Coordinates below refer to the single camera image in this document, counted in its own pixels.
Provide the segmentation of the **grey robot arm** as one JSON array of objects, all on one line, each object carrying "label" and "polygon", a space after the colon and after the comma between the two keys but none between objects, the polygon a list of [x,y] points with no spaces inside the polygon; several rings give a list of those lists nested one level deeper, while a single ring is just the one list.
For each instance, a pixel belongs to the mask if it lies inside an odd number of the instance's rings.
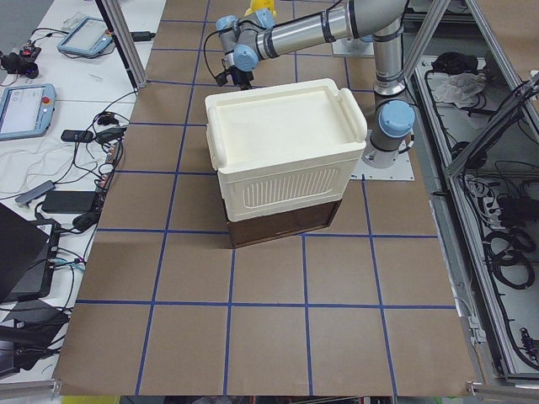
[{"label": "grey robot arm", "polygon": [[376,81],[376,126],[368,135],[362,160],[370,167],[391,167],[410,145],[415,113],[402,96],[406,90],[403,66],[404,1],[337,1],[329,8],[276,23],[271,1],[252,1],[245,15],[216,21],[215,35],[224,57],[218,86],[228,81],[249,89],[253,70],[268,59],[339,40],[371,38]]}]

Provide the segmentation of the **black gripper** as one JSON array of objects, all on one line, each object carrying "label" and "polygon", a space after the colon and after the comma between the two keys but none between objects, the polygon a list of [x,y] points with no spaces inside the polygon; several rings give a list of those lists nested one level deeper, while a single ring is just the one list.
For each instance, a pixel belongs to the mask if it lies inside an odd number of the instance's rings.
[{"label": "black gripper", "polygon": [[229,74],[232,77],[233,84],[239,87],[241,90],[249,90],[252,88],[252,72],[244,72],[238,69],[236,66],[231,66],[229,68]]}]

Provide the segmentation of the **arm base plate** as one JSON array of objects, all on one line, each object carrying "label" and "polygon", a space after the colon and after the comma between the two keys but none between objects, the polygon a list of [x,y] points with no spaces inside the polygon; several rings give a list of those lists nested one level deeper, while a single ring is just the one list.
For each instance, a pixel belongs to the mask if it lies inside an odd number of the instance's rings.
[{"label": "arm base plate", "polygon": [[384,152],[376,149],[370,140],[366,141],[366,148],[356,163],[351,180],[378,180],[378,181],[414,181],[409,153],[399,153],[399,150]]}]

